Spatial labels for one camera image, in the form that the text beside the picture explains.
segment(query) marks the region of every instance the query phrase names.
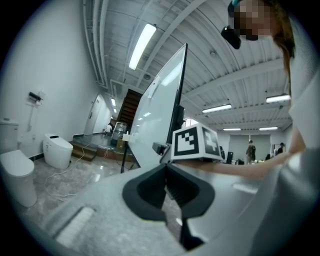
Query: toilet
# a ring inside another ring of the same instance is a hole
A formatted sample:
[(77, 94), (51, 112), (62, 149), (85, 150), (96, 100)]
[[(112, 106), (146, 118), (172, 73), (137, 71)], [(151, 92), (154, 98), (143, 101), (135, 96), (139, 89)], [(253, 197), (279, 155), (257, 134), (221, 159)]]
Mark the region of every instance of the toilet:
[(11, 197), (24, 207), (37, 201), (33, 181), (34, 163), (18, 149), (18, 122), (0, 119), (1, 178)]
[(48, 165), (54, 168), (68, 168), (73, 149), (74, 146), (56, 134), (47, 133), (44, 135), (44, 160)]

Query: hand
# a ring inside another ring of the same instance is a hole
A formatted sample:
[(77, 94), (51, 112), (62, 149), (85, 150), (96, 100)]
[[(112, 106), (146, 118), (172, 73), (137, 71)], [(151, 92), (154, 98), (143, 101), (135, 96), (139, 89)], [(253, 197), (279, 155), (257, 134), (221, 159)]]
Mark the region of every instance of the hand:
[(191, 168), (196, 168), (196, 169), (200, 169), (201, 166), (203, 166), (204, 164), (207, 164), (203, 161), (200, 161), (199, 159), (175, 160), (174, 163), (178, 165), (191, 167)]

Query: staircase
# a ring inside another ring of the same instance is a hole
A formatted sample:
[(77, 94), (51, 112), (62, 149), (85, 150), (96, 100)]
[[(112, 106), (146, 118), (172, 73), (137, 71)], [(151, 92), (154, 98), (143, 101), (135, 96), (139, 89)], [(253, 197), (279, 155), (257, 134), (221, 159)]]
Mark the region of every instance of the staircase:
[(81, 159), (91, 162), (97, 155), (96, 148), (88, 146), (84, 148), (85, 145), (76, 143), (74, 141), (70, 141), (69, 143), (73, 146), (72, 156), (74, 156), (75, 158), (81, 158), (84, 155), (84, 157), (82, 157)]
[(142, 94), (128, 89), (116, 121), (124, 122), (130, 127), (134, 121), (141, 97)]

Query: ceiling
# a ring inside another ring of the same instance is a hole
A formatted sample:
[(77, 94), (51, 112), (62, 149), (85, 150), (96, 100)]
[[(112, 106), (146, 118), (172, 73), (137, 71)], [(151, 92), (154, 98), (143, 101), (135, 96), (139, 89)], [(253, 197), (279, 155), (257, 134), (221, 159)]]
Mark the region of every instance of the ceiling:
[[(188, 43), (180, 103), (187, 116), (217, 131), (269, 126), (285, 130), (292, 123), (289, 103), (266, 103), (266, 97), (288, 93), (282, 53), (271, 38), (242, 41), (239, 50), (232, 48), (220, 34), (228, 23), (230, 1), (83, 0), (86, 38), (99, 85), (119, 102), (128, 88), (143, 93)], [(132, 70), (128, 64), (147, 23), (156, 24), (157, 31)], [(224, 104), (232, 109), (202, 113)]]

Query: door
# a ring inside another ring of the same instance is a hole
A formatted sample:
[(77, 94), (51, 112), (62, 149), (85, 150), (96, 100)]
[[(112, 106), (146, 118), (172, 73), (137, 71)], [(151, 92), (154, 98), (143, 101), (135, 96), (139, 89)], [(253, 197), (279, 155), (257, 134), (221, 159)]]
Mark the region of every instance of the door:
[(95, 99), (95, 102), (91, 108), (88, 119), (86, 121), (84, 135), (92, 135), (101, 105), (102, 96), (99, 94)]

